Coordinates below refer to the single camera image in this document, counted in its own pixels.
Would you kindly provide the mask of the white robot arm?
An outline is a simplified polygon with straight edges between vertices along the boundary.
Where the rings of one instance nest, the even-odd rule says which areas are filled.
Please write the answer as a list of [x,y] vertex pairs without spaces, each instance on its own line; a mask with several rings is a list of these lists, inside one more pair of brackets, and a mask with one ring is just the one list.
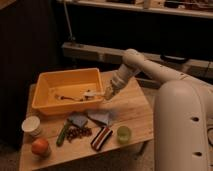
[[139,72],[160,84],[153,109],[155,171],[211,171],[207,119],[213,117],[213,85],[127,49],[105,98]]

